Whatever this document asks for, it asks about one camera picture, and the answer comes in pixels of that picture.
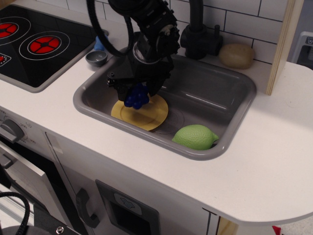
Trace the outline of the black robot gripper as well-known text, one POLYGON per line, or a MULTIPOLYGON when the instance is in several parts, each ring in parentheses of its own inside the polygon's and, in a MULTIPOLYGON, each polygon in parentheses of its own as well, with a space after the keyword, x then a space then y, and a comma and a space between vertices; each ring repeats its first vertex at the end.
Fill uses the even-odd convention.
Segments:
POLYGON ((146 83, 148 93, 152 97, 170 77, 173 68, 170 56, 152 64, 139 62, 134 56, 113 56, 112 65, 107 72, 107 85, 114 85, 120 101, 127 99, 132 92, 133 84, 136 83, 146 83))

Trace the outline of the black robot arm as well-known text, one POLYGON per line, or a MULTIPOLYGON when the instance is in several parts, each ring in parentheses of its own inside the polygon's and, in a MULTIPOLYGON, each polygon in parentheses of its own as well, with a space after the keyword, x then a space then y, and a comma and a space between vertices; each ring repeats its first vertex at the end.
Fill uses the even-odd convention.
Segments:
POLYGON ((154 96, 174 68, 171 56, 179 45, 179 30, 173 11, 164 0, 111 0, 111 8, 123 16, 129 37, 128 45, 117 50, 106 38, 95 11, 95 2, 87 1, 87 9, 100 42, 115 57, 122 59, 118 75, 108 76, 108 85, 117 91, 118 99, 126 101, 139 83, 154 96))

